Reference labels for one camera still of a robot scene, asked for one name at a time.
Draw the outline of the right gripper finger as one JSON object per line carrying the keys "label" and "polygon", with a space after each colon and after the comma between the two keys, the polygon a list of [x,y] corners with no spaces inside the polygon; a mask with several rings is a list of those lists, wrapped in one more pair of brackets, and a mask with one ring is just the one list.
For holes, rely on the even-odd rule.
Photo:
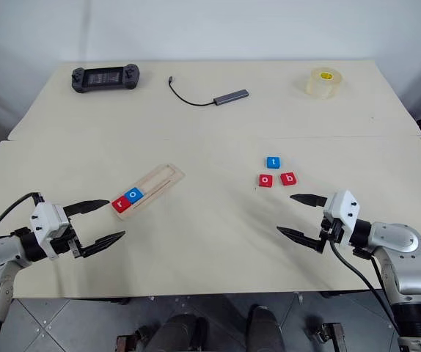
{"label": "right gripper finger", "polygon": [[324,207],[327,201],[326,197],[315,194],[292,194],[290,198],[311,207]]}
{"label": "right gripper finger", "polygon": [[318,253],[323,252],[323,241],[307,237],[304,233],[287,227],[277,226],[277,229],[288,239],[293,242],[313,249]]}

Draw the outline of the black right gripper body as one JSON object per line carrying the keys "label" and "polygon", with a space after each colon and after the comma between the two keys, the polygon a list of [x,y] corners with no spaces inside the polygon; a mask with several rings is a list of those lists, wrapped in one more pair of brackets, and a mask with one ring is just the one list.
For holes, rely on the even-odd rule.
{"label": "black right gripper body", "polygon": [[320,244],[318,252],[323,253],[327,243],[341,243],[344,236],[343,223],[339,219],[328,220],[326,216],[321,222]]}

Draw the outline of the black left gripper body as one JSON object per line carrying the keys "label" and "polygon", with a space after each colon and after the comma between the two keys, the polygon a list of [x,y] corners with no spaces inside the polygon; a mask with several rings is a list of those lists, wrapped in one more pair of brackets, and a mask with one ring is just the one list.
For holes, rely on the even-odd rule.
{"label": "black left gripper body", "polygon": [[50,226],[50,246],[55,254],[71,252],[75,258],[82,256],[82,247],[69,215],[65,215]]}

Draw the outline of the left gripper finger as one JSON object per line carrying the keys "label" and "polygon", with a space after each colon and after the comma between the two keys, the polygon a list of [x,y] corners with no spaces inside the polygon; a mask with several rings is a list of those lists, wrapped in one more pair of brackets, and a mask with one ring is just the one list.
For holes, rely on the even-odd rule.
{"label": "left gripper finger", "polygon": [[115,242],[117,242],[119,239],[121,239],[122,236],[124,236],[125,231],[116,232],[111,235],[104,236],[96,242],[94,242],[92,245],[84,247],[80,250],[81,256],[83,258],[93,256],[94,254],[97,254],[98,252],[102,252],[103,250],[109,248],[112,246]]}
{"label": "left gripper finger", "polygon": [[105,199],[87,200],[65,206],[63,207],[63,210],[67,217],[71,217],[77,214],[85,214],[92,212],[94,210],[102,208],[107,204],[109,204],[109,201]]}

